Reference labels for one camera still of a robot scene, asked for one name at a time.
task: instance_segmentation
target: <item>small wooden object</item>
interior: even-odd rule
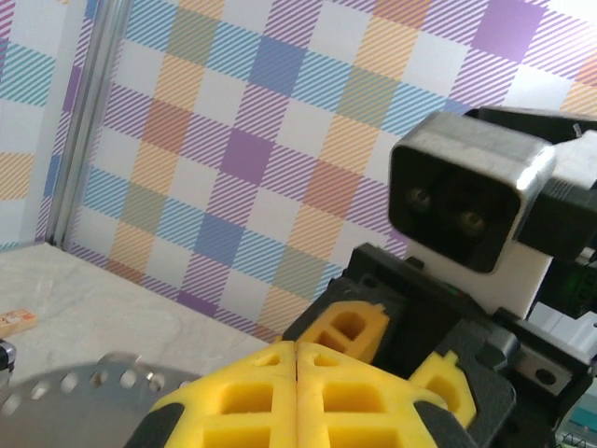
[[[13,310],[0,315],[0,338],[32,329],[37,324],[37,317],[27,310]]]

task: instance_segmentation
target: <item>hole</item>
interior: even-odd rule
[[[161,373],[154,373],[149,380],[149,388],[154,392],[160,392],[166,385],[166,378]]]
[[[90,385],[94,387],[99,387],[101,385],[104,385],[106,381],[108,381],[108,372],[97,371],[91,376]]]
[[[323,398],[326,413],[385,412],[382,397],[377,389],[362,383],[331,383],[324,387]]]
[[[371,277],[365,277],[365,280],[363,280],[363,285],[374,288],[377,287],[377,281]]]
[[[71,371],[64,378],[62,378],[62,381],[60,381],[60,390],[64,394],[70,394],[73,391],[73,389],[76,387],[77,383],[78,383],[78,375],[76,373],[74,373],[73,371]]]
[[[203,448],[269,448],[268,427],[206,429]]]
[[[270,413],[272,401],[273,386],[267,383],[230,385],[224,391],[220,413]]]
[[[344,353],[346,351],[346,347],[344,345],[342,345],[338,340],[332,338],[329,333],[326,333],[325,331],[319,335],[319,338],[317,338],[315,343],[319,343],[340,353]]]
[[[554,385],[556,383],[555,375],[547,369],[538,369],[535,372],[535,378],[544,385]]]
[[[332,321],[332,327],[351,341],[354,341],[363,332],[366,325],[367,322],[363,317],[351,312],[341,313]]]
[[[444,401],[446,401],[446,404],[448,404],[448,409],[452,413],[455,413],[460,408],[458,390],[445,378],[434,376],[425,389],[442,397]]]
[[[280,357],[278,355],[263,357],[255,363],[255,365],[258,367],[277,366],[278,364],[280,364]]]
[[[339,365],[339,362],[335,359],[330,359],[329,357],[317,355],[313,360],[313,364],[317,367],[336,367]]]
[[[17,411],[17,408],[21,405],[21,397],[16,394],[12,394],[2,405],[2,414],[9,416]]]
[[[134,371],[127,370],[120,376],[120,386],[124,389],[130,389],[137,382],[137,374]]]
[[[391,428],[331,427],[327,430],[329,448],[402,448]]]
[[[34,388],[31,389],[31,398],[32,399],[41,399],[46,392],[49,391],[49,383],[47,381],[40,381]]]

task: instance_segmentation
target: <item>purple square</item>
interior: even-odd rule
[[[519,63],[544,12],[542,7],[519,0],[493,0],[471,45]]]
[[[273,142],[233,129],[220,169],[259,185],[272,149]]]
[[[204,301],[199,297],[193,296],[192,294],[180,291],[178,293],[178,298],[176,301],[182,305],[185,305],[187,308],[191,310],[195,310],[200,312],[202,315],[208,315],[210,317],[214,317],[215,311],[217,310],[216,303],[210,303],[209,301]]]

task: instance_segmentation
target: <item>camera lens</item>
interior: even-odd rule
[[[485,230],[483,218],[472,211],[463,212],[460,215],[460,223],[468,235],[478,236]]]
[[[431,206],[431,197],[424,189],[409,189],[407,191],[407,203],[418,212],[426,212]]]

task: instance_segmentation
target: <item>silver metal frame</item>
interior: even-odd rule
[[[131,7],[132,0],[101,0],[98,6],[49,211],[48,239],[60,248],[64,248],[77,195],[87,178],[86,161],[104,117],[118,47]]]
[[[159,399],[198,378],[120,353],[46,371],[0,391],[0,443],[121,447]]]

